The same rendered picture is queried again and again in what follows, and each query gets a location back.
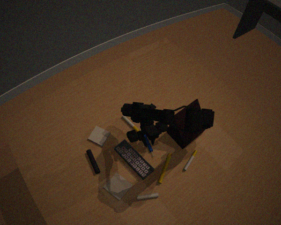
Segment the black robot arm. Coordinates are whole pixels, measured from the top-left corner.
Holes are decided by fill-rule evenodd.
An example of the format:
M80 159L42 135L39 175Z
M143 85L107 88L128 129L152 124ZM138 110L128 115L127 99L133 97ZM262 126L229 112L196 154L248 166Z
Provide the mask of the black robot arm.
M174 114L175 111L188 107L186 109L185 115L185 127L184 129L179 128L179 126L174 124ZM162 122L164 125L171 125L177 128L180 132L186 133L198 133L202 128L208 129L213 127L214 124L214 111L212 109L200 110L200 107L195 106L181 106L175 110L163 109L158 110L153 104L146 105L144 103L133 102L133 104L124 104L121 107L121 112L123 116L131 117L131 120L135 123L140 123L142 121L154 120ZM143 126L142 134L146 135L149 140L153 140L162 134L163 128L161 125L154 126Z

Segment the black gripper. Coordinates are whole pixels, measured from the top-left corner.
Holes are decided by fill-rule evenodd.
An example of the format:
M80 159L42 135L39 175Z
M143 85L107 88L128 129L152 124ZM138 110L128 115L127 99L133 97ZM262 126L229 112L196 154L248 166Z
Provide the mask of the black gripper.
M148 120L148 121L142 121L140 122L140 128L141 128L141 131L138 131L138 132L135 132L135 130L132 130L132 131L129 131L127 132L126 136L127 138L129 139L129 141L131 143L135 142L135 141L143 141L145 147L147 147L147 144L146 144L146 138L144 137L144 135L142 134L142 128L143 126L151 126L152 124L154 123L153 120ZM155 124L155 126L159 126L161 125L162 128L163 128L163 132L166 132L168 131L168 126L167 125L164 125L162 124L162 122L157 122ZM152 142L152 145L154 145L154 142L155 142L155 139L151 140Z

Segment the keyboard with white letter keys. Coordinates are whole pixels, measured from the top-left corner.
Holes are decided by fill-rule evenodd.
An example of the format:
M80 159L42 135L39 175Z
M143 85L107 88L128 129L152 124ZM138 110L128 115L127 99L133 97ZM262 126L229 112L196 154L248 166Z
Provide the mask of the keyboard with white letter keys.
M115 146L114 150L143 180L154 171L152 165L150 165L125 139Z

